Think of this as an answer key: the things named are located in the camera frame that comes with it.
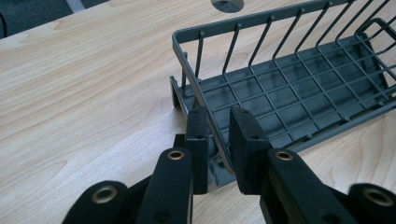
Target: hole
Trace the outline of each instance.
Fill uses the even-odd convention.
[[[278,151],[276,153],[276,156],[278,159],[282,161],[291,161],[293,159],[293,156],[291,156],[289,152],[285,152],[285,151]]]
[[[244,8],[244,0],[211,0],[213,7],[226,13],[235,13]]]
[[[218,165],[219,165],[219,168],[225,169],[224,162],[221,161],[221,162],[218,163]]]
[[[171,213],[168,210],[160,210],[155,212],[154,218],[159,223],[165,223],[171,218]]]
[[[116,195],[117,190],[113,186],[103,186],[92,195],[92,201],[94,203],[108,203],[113,200]]]
[[[391,207],[394,205],[394,201],[378,189],[364,189],[363,195],[371,202],[381,206]]]
[[[203,136],[203,135],[200,135],[200,134],[195,135],[194,137],[195,137],[196,139],[204,139],[204,136]]]
[[[341,223],[340,218],[336,216],[335,214],[329,212],[329,211],[320,211],[319,216],[325,221],[326,223],[331,223],[331,224],[337,224]]]
[[[171,151],[168,153],[168,158],[173,161],[178,161],[184,157],[184,152],[182,151]]]

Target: metal rivet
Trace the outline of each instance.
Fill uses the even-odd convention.
[[[108,203],[113,200],[117,195],[117,190],[111,186],[103,186],[96,190],[92,195],[92,201],[94,203]]]
[[[378,189],[364,189],[363,195],[371,202],[381,206],[391,207],[394,205],[394,201],[387,194]]]
[[[278,151],[276,153],[276,156],[278,159],[282,160],[282,161],[291,161],[293,159],[293,156],[286,151]]]
[[[174,150],[168,153],[168,158],[173,161],[181,160],[184,157],[184,152]]]

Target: metal wire rack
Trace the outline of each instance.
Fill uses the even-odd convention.
[[[359,10],[354,10],[356,14],[348,15],[355,2],[310,1],[174,33],[174,51],[183,71],[181,86],[171,77],[174,105],[181,106],[186,115],[195,106],[207,108],[207,123],[213,134],[209,158],[215,187],[229,182],[220,180],[220,176],[224,176],[224,167],[233,174],[228,149],[232,106],[252,112],[273,147],[295,151],[310,147],[396,106],[396,64],[394,60],[385,62],[382,57],[394,52],[396,33],[391,25],[396,17],[393,15],[385,21],[378,15],[390,1],[368,0],[361,3]],[[329,16],[327,13],[332,7],[340,8],[340,12],[332,13],[335,15],[332,22],[327,24],[323,33],[318,33],[321,20]],[[314,12],[315,18],[291,53],[278,57],[285,43],[296,38],[293,29],[301,18],[312,18]],[[350,19],[342,20],[346,15]],[[284,20],[290,20],[289,28],[279,38],[280,42],[271,53],[270,60],[253,64],[258,61],[256,57],[266,37],[278,22]],[[333,35],[334,27],[340,23],[343,28],[335,38],[323,43],[329,34]],[[249,53],[247,66],[227,72],[241,31],[261,25],[262,33],[254,50]],[[353,26],[358,28],[351,36],[344,37]],[[216,76],[200,79],[205,40],[228,33],[233,36],[226,47],[228,51],[221,71]],[[316,42],[310,40],[312,35],[318,36]],[[373,47],[372,42],[377,38],[385,39],[389,44],[382,49]],[[190,42],[197,44],[194,70],[181,47],[183,43]]]

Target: wood grain surface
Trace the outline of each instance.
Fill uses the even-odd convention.
[[[0,223],[61,223],[89,186],[103,180],[132,186],[150,175],[175,133],[185,131],[168,81],[181,73],[172,33],[297,2],[303,1],[246,0],[228,14],[209,0],[112,0],[0,40]],[[394,8],[391,1],[380,13],[390,18]],[[296,36],[312,22],[303,19]],[[288,23],[271,32],[265,49],[274,48]],[[258,32],[241,33],[230,70],[246,66]],[[203,76],[225,57],[210,41]],[[384,61],[395,58],[394,50]],[[395,127],[393,111],[300,155],[343,192],[355,182],[396,192]],[[194,196],[193,223],[263,222],[259,197],[241,195],[235,183]]]

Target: clamp jaw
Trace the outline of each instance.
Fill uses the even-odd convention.
[[[191,223],[192,195],[207,193],[205,108],[188,115],[186,134],[158,159],[153,175],[127,188],[104,181],[87,189],[64,223]],[[266,223],[396,223],[396,195],[372,184],[355,184],[344,194],[318,179],[300,156],[272,148],[268,137],[242,108],[234,107],[229,131],[238,188],[259,195]]]

